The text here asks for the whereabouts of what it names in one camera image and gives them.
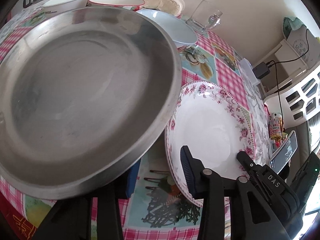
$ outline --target white plate with pink flowers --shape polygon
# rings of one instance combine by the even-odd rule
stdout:
[[[183,195],[197,206],[188,191],[180,161],[187,145],[194,158],[220,176],[236,179],[246,175],[236,159],[239,151],[253,152],[249,122],[240,105],[220,86],[194,81],[181,88],[177,107],[165,129],[165,148],[173,178]]]

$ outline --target round metal tray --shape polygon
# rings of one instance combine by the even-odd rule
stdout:
[[[101,187],[157,139],[180,85],[175,44],[140,14],[90,7],[46,20],[0,65],[0,174],[44,199]]]

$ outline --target phone screen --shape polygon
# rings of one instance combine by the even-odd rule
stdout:
[[[297,150],[297,147],[296,133],[293,131],[289,138],[280,146],[276,156],[270,161],[270,167],[276,174],[278,174],[288,163],[294,152]]]

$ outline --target drinking glass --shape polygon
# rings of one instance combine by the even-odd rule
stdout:
[[[202,0],[186,23],[197,31],[211,31],[220,24],[222,12],[212,3]]]

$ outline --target tablecloth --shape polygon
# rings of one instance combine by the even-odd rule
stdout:
[[[0,30],[0,61],[30,29],[45,20],[41,8],[24,10]],[[269,160],[267,117],[257,88],[250,84],[239,61],[242,57],[214,32],[197,33],[196,45],[179,51],[182,60],[182,84],[207,80],[226,89],[243,107],[253,135],[253,148],[246,148],[255,162]],[[27,196],[0,175],[0,192],[9,203],[35,227],[38,227],[54,200]],[[121,222],[126,240],[191,240],[199,231],[201,208],[189,203],[170,175],[166,162],[163,135],[142,157],[135,192],[129,200],[119,201]],[[230,237],[230,214],[225,207],[225,238]],[[92,208],[92,240],[97,239],[97,199]],[[33,233],[25,235],[30,239]]]

